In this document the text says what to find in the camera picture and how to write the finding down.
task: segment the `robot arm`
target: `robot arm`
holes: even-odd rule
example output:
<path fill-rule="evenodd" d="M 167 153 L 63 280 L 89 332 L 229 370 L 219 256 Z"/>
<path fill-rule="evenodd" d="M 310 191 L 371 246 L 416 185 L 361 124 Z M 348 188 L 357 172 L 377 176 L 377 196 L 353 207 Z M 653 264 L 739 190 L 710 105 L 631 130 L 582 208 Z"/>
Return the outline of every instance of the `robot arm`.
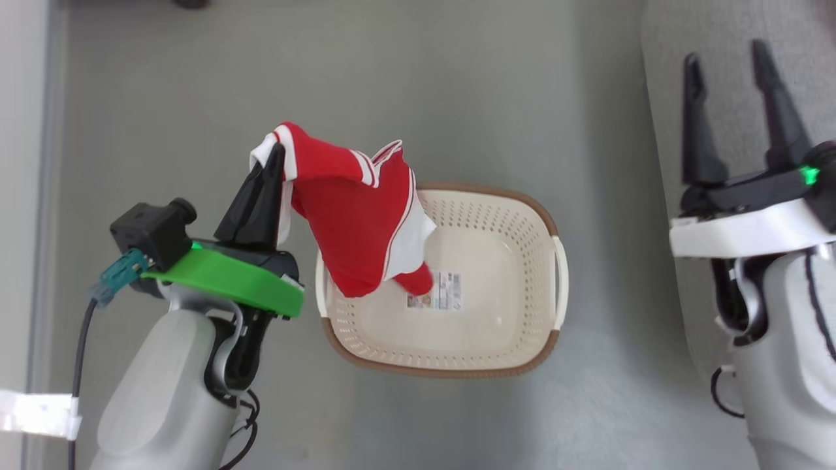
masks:
<path fill-rule="evenodd" d="M 195 243 L 186 235 L 196 214 L 182 200 L 168 207 L 139 204 L 111 226 L 123 253 L 139 249 L 156 267 L 132 287 L 171 306 L 104 411 L 92 470 L 234 465 L 221 467 L 221 460 L 239 397 L 255 379 L 267 327 L 274 318 L 298 316 L 303 302 L 296 261 L 275 249 L 283 157 L 276 144 L 266 167 L 252 170 L 216 241 Z"/>
<path fill-rule="evenodd" d="M 689 187 L 670 244 L 676 257 L 711 260 L 719 323 L 731 336 L 761 469 L 834 470 L 836 144 L 811 148 L 767 45 L 755 41 L 752 57 L 772 146 L 766 171 L 732 179 L 703 110 L 699 59 L 686 59 L 682 179 Z"/>

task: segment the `white tape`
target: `white tape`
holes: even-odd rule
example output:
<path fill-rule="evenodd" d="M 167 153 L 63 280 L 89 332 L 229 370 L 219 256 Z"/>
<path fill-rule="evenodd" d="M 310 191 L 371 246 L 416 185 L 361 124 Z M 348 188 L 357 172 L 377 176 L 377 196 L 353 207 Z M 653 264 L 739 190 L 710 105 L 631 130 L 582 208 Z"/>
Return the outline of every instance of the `white tape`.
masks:
<path fill-rule="evenodd" d="M 25 394 L 0 390 L 0 431 L 62 437 L 79 435 L 79 399 L 70 394 Z"/>

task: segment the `label sticker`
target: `label sticker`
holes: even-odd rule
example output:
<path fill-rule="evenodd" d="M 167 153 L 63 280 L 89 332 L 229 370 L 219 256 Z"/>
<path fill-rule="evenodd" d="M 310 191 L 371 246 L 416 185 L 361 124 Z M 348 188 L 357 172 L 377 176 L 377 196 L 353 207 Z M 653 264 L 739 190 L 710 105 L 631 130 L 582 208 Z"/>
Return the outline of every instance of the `label sticker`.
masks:
<path fill-rule="evenodd" d="M 407 294 L 406 307 L 409 309 L 461 310 L 461 274 L 452 271 L 432 271 L 432 277 L 432 290 L 419 297 Z"/>

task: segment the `beige basket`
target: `beige basket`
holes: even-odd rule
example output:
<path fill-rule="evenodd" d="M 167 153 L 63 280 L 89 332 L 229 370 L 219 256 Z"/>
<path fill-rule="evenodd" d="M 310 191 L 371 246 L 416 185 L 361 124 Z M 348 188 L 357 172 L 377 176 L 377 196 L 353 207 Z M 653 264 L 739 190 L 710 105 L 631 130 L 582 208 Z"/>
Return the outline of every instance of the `beige basket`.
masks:
<path fill-rule="evenodd" d="M 387 281 L 347 299 L 320 254 L 317 304 L 331 345 L 356 365 L 408 375 L 496 377 L 540 365 L 568 301 L 566 252 L 552 218 L 531 197 L 494 188 L 423 185 L 418 194 L 438 225 L 426 261 L 458 275 L 461 296 L 442 300 L 449 309 L 408 307 L 407 294 Z"/>

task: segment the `red cloth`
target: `red cloth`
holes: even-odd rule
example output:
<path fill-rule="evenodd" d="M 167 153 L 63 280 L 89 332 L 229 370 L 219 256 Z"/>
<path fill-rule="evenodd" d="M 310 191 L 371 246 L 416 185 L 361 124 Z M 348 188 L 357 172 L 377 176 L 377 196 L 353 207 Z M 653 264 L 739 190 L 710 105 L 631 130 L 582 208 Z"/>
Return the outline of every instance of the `red cloth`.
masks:
<path fill-rule="evenodd" d="M 283 200 L 292 194 L 293 208 L 308 220 L 343 295 L 370 294 L 393 277 L 410 294 L 432 289 L 423 243 L 435 225 L 417 200 L 415 176 L 399 140 L 369 158 L 286 122 L 252 152 L 251 161 L 264 165 L 276 141 L 285 146 Z M 279 232 L 281 242 L 287 226 Z"/>

